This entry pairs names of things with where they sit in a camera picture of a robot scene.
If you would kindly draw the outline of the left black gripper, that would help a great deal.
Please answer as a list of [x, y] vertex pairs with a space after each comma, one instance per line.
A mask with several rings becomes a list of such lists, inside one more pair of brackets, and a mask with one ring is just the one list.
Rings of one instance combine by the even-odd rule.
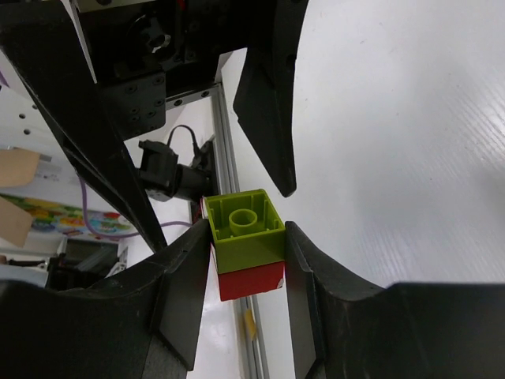
[[215, 82], [246, 46], [250, 1], [71, 1], [99, 94], [60, 1], [1, 3], [1, 50], [80, 178], [155, 253], [167, 243], [127, 147], [163, 127], [166, 104]]

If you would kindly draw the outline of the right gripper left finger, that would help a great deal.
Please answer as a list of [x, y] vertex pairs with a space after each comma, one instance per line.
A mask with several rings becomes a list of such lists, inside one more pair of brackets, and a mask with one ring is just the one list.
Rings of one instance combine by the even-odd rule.
[[184, 378], [210, 261], [200, 220], [167, 248], [86, 289], [1, 283], [4, 378]]

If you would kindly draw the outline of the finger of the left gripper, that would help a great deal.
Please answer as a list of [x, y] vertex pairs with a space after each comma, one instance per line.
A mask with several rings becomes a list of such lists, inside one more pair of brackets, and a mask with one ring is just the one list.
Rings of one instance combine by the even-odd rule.
[[238, 123], [284, 197], [297, 188], [292, 135], [297, 49], [308, 3], [256, 1], [234, 97]]

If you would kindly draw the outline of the green curved lego brick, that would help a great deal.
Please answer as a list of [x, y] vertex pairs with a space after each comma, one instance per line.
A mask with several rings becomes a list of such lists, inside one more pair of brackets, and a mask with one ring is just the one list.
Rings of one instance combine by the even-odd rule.
[[204, 199], [214, 246], [232, 242], [259, 242], [284, 252], [285, 225], [263, 189]]

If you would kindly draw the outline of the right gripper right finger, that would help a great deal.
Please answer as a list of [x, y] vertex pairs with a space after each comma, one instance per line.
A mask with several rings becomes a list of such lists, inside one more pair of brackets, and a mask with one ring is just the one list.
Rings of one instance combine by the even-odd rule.
[[382, 288], [286, 224], [286, 292], [298, 378], [501, 378], [501, 283]]

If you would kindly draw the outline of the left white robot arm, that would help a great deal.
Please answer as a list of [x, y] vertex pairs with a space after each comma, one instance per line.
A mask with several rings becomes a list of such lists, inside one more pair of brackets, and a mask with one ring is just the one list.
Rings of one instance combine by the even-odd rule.
[[1, 50], [77, 173], [166, 245], [152, 181], [125, 142], [161, 128], [185, 92], [213, 84], [221, 55], [246, 49], [238, 122], [279, 192], [297, 188], [292, 114], [305, 1], [4, 1]]

